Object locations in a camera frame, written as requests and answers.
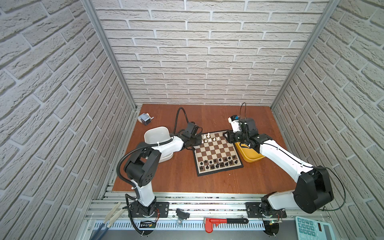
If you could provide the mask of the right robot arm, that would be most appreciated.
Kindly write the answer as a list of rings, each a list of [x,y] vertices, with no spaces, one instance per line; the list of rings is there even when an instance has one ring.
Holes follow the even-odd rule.
[[[266,134],[259,134],[252,118],[241,119],[233,115],[228,119],[232,129],[224,133],[229,143],[255,150],[273,161],[296,183],[291,191],[275,192],[263,196],[261,214],[270,218],[284,209],[301,209],[312,214],[334,200],[330,174],[325,167],[315,167],[297,158]]]

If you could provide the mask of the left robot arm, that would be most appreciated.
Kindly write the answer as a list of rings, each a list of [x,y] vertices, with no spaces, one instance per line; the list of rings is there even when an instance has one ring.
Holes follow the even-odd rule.
[[[145,141],[120,159],[116,168],[118,178],[133,187],[136,193],[134,203],[144,217],[150,217],[155,212],[157,200],[152,180],[161,158],[200,145],[202,132],[199,129],[194,122],[188,122],[186,129],[173,134],[166,127],[150,129],[145,133]]]

